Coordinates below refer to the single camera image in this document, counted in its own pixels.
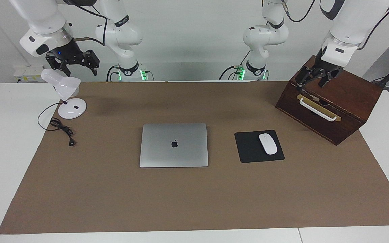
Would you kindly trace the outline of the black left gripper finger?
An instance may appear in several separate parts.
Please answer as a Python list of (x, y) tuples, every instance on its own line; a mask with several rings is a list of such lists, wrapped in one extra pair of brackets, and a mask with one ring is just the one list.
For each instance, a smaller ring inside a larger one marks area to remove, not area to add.
[(321, 80), (318, 82), (318, 86), (324, 88), (326, 84), (334, 78), (333, 72), (323, 72), (321, 75)]
[(309, 67), (302, 67), (295, 77), (296, 86), (301, 89), (311, 80), (312, 71)]

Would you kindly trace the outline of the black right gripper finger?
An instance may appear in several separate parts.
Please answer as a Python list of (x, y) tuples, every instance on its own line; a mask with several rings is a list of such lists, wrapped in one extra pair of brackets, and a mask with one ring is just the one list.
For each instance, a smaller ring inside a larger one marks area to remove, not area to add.
[(45, 59), (50, 65), (51, 69), (63, 71), (66, 74), (66, 76), (68, 77), (71, 76), (71, 72), (67, 68), (66, 61), (62, 60), (61, 62), (58, 62), (56, 56), (53, 53), (46, 53)]
[(99, 68), (99, 59), (93, 50), (82, 52), (81, 65), (89, 68), (93, 75), (97, 75), (97, 68)]

